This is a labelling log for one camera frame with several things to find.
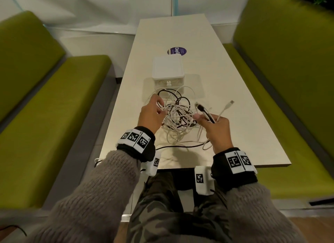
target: sweater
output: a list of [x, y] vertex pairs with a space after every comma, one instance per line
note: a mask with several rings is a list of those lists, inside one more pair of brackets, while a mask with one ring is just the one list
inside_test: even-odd
[[[121, 150], [109, 152], [71, 195], [57, 202], [46, 222], [26, 242], [113, 242], [139, 176], [139, 160]], [[265, 186], [252, 183], [233, 188], [226, 200], [233, 242], [306, 242], [296, 226], [274, 207]], [[158, 242], [212, 241], [175, 235]]]

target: round purple sticker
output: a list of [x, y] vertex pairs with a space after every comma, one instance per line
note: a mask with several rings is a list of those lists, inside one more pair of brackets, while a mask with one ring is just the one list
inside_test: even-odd
[[169, 55], [172, 55], [172, 54], [181, 54], [181, 55], [184, 55], [186, 54], [187, 50], [185, 48], [181, 48], [181, 47], [174, 47], [174, 48], [171, 48], [167, 51], [167, 53]]

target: white table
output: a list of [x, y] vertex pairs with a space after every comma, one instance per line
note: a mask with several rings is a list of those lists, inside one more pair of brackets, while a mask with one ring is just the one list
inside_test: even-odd
[[[230, 120], [234, 146], [244, 150], [255, 166], [291, 164], [203, 14], [140, 21], [100, 158], [115, 149], [125, 130], [137, 125], [141, 107], [154, 91], [153, 58], [167, 54], [172, 47], [187, 50], [182, 56], [185, 85], [194, 89], [196, 98], [187, 88], [184, 95], [192, 103], [198, 101], [211, 113], [219, 114], [229, 101], [235, 101], [223, 114]], [[183, 141], [196, 140], [197, 131], [197, 128], [192, 130]], [[157, 132], [155, 144], [156, 147], [167, 145], [164, 130]], [[159, 169], [211, 166], [214, 155], [212, 148], [204, 151], [201, 147], [164, 148], [161, 151]]]

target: green cushion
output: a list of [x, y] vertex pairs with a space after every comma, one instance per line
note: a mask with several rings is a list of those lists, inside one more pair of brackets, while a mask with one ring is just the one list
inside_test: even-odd
[[334, 157], [334, 13], [302, 0], [249, 0], [234, 40]]
[[69, 58], [0, 134], [0, 209], [42, 206], [110, 66]]
[[32, 12], [0, 22], [0, 121], [63, 55], [63, 48]]
[[273, 199], [333, 195], [334, 180], [328, 171], [232, 44], [224, 47], [292, 163], [288, 167], [258, 168], [259, 182], [270, 189]]

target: person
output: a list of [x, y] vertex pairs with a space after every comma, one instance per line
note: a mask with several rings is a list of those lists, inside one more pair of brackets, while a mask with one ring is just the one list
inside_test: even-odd
[[[142, 107], [136, 128], [153, 142], [166, 115], [157, 102], [164, 105], [153, 95]], [[228, 119], [221, 117], [214, 124], [202, 115], [193, 117], [206, 129], [216, 154], [211, 168], [216, 193], [200, 196], [194, 213], [184, 213], [171, 173], [149, 177], [131, 216], [127, 242], [306, 242], [274, 207], [269, 190], [257, 182], [254, 172], [232, 174], [226, 167], [226, 151], [238, 150], [232, 144]], [[138, 153], [120, 146], [55, 205], [27, 242], [114, 241], [141, 165]]]

